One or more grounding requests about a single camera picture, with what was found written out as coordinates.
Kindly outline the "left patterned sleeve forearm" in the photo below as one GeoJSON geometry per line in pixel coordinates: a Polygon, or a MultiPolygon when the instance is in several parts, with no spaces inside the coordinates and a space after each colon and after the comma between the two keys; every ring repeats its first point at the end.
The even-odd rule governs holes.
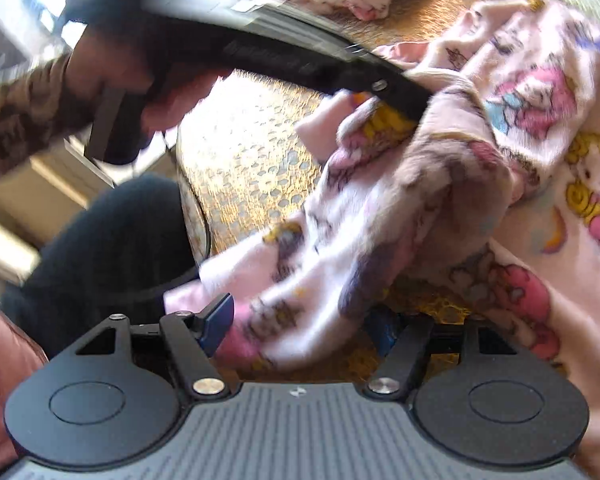
{"type": "Polygon", "coordinates": [[[30,156],[71,136],[94,118],[94,107],[65,83],[68,53],[0,84],[0,177],[30,156]]]}

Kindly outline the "person left hand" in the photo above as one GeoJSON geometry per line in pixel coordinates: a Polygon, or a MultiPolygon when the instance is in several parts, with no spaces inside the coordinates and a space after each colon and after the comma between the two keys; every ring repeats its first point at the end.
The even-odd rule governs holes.
{"type": "MultiPolygon", "coordinates": [[[[153,134],[177,126],[218,80],[231,73],[227,67],[174,65],[160,91],[147,98],[140,115],[143,132],[153,134]]],[[[90,107],[100,102],[108,87],[149,96],[154,82],[143,51],[92,26],[84,30],[70,54],[65,76],[66,87],[90,107]]]]}

